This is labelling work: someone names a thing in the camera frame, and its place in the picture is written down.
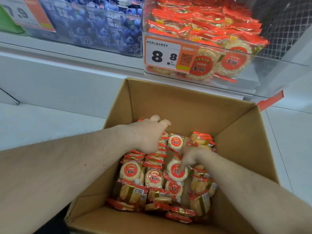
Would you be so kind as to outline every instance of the hand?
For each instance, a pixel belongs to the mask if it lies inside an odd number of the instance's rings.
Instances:
[[[194,146],[184,146],[179,151],[182,157],[181,164],[179,165],[179,172],[184,171],[186,166],[192,166],[196,163],[201,163],[202,157],[213,153],[210,149],[198,148]]]
[[[156,152],[159,148],[158,141],[168,126],[171,126],[170,121],[161,121],[158,115],[130,124],[130,134],[135,141],[134,148],[143,153]]]

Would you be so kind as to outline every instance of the price tag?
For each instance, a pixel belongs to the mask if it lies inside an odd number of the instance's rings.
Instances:
[[[145,34],[146,65],[189,73],[200,45]]]
[[[15,23],[55,32],[38,0],[0,0],[0,4]]]

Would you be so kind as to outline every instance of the orange price tag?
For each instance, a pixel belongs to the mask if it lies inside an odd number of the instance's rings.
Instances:
[[[38,0],[0,0],[15,23],[56,32]]]
[[[146,65],[189,73],[200,44],[145,34]]]

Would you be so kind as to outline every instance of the cardboard box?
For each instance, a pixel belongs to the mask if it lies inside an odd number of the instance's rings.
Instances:
[[[190,136],[193,131],[211,134],[218,154],[278,182],[262,117],[253,103],[128,78],[104,128],[130,124],[154,114],[171,121],[170,132],[183,136]],[[255,233],[220,189],[212,198],[214,226],[186,225],[105,207],[118,166],[119,161],[73,200],[66,216],[70,228],[98,234]]]

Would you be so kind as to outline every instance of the white floor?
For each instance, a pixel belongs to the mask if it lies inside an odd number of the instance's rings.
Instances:
[[[312,205],[312,113],[272,106],[262,116],[281,185]],[[0,150],[100,130],[104,123],[103,118],[0,103]]]

